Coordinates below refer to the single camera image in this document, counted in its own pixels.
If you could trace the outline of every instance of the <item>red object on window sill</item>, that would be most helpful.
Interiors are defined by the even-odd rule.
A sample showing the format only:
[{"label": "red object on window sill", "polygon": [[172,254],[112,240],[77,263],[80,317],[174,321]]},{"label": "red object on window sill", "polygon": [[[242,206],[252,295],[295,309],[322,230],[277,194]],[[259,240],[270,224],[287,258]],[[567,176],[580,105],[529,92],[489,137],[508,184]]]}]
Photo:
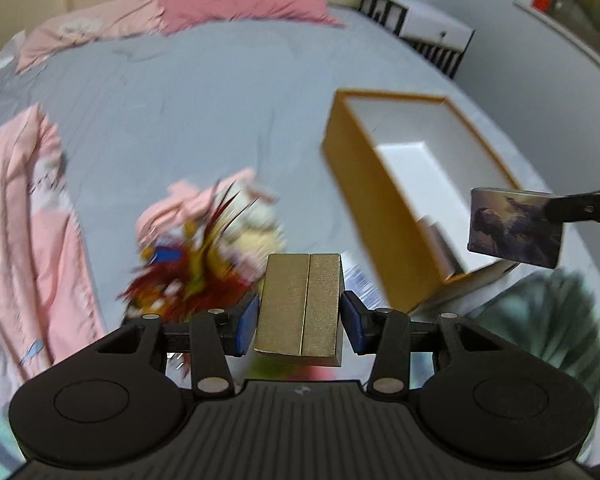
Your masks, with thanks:
[{"label": "red object on window sill", "polygon": [[533,0],[531,6],[540,12],[547,12],[551,6],[551,0]]}]

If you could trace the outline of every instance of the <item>mattress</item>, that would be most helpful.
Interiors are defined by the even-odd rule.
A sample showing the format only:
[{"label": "mattress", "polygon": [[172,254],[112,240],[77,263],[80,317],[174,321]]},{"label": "mattress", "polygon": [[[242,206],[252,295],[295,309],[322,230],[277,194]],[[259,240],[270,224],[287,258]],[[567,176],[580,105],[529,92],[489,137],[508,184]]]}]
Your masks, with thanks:
[{"label": "mattress", "polygon": [[[359,13],[332,11],[345,27],[209,23],[166,38],[67,50],[23,75],[12,66],[0,72],[0,125],[37,102],[58,124],[68,188],[109,330],[122,320],[124,305],[116,297],[139,262],[139,215],[172,182],[186,179],[202,189],[247,166],[280,195],[276,209],[289,252],[347,251],[375,279],[320,152],[337,88],[449,95],[523,186],[546,188],[506,135],[449,79]],[[600,311],[600,276],[573,228],[567,229],[562,261],[584,273]],[[445,308],[468,312],[532,270],[519,266]],[[347,348],[336,374],[365,381],[371,363]]]}]

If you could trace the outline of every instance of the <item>gold box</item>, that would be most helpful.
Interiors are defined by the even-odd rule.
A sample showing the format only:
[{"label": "gold box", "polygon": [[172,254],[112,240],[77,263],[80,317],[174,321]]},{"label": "gold box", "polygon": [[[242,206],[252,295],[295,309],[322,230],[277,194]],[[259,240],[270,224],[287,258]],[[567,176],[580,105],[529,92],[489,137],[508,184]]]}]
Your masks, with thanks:
[{"label": "gold box", "polygon": [[[472,187],[520,186],[449,98],[338,90],[322,150],[395,310],[410,312],[423,302],[461,296],[517,265],[496,258],[480,264],[485,256],[466,248]],[[420,158],[417,150],[424,150]],[[427,168],[438,168],[437,173],[413,169],[428,160],[434,163]],[[444,198],[442,181],[452,190]],[[417,196],[410,196],[412,191]],[[446,203],[452,199],[455,209]],[[446,238],[455,244],[454,254],[478,264],[449,277],[418,221],[431,215],[435,222],[448,222],[447,213],[454,211],[459,217]]]},{"label": "gold box", "polygon": [[340,366],[338,299],[343,290],[339,254],[271,254],[256,351],[298,364]]}]

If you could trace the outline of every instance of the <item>window sill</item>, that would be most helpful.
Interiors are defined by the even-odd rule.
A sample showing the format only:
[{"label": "window sill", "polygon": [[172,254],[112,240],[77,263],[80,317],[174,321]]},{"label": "window sill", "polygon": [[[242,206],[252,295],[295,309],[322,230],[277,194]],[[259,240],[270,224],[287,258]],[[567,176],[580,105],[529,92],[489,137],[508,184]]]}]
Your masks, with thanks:
[{"label": "window sill", "polygon": [[534,9],[533,7],[530,7],[527,4],[523,4],[522,2],[519,2],[517,0],[515,0],[513,4],[517,8],[524,10],[527,14],[539,20],[541,23],[544,23],[547,27],[549,27],[557,34],[560,34],[565,40],[569,41],[573,46],[579,49],[585,56],[587,56],[590,60],[592,60],[596,65],[600,67],[600,54],[597,53],[593,48],[591,48],[587,43],[582,41],[568,28],[563,26],[561,23],[556,22],[551,16],[547,16],[543,12]]}]

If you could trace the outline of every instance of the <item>silver bolt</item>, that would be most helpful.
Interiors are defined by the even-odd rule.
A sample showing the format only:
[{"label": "silver bolt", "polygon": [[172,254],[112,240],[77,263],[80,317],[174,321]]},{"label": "silver bolt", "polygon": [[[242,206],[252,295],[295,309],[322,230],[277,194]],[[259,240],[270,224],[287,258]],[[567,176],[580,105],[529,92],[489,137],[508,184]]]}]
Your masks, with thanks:
[{"label": "silver bolt", "polygon": [[228,381],[222,377],[205,377],[198,381],[198,389],[206,394],[219,394],[228,387]]},{"label": "silver bolt", "polygon": [[381,394],[396,394],[404,390],[404,383],[393,377],[383,377],[374,381],[374,390]]}]

